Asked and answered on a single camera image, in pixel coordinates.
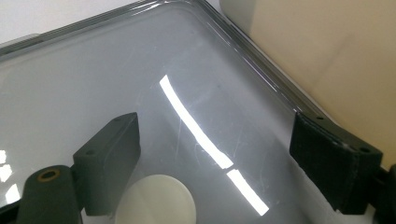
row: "round hole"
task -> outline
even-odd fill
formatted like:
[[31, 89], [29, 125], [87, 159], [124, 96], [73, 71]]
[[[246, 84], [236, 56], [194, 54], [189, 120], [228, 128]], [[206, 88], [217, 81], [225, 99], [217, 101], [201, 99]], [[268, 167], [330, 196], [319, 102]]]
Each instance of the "round hole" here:
[[49, 169], [44, 171], [43, 173], [41, 173], [37, 180], [39, 182], [49, 182], [55, 178], [57, 178], [59, 175], [61, 174], [61, 172], [57, 169]]
[[364, 152], [364, 153], [369, 153], [369, 152], [370, 152], [370, 149], [368, 149], [368, 148], [366, 148], [366, 147], [361, 147], [361, 148], [359, 148], [359, 150], [360, 150], [361, 152]]
[[95, 151], [88, 150], [85, 154], [91, 156], [91, 155], [95, 154]]

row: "beige wall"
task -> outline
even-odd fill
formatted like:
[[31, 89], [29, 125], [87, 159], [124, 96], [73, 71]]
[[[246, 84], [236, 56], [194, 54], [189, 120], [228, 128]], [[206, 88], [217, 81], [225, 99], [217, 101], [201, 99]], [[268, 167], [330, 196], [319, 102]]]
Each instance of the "beige wall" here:
[[220, 0], [341, 126], [396, 163], [396, 0]]

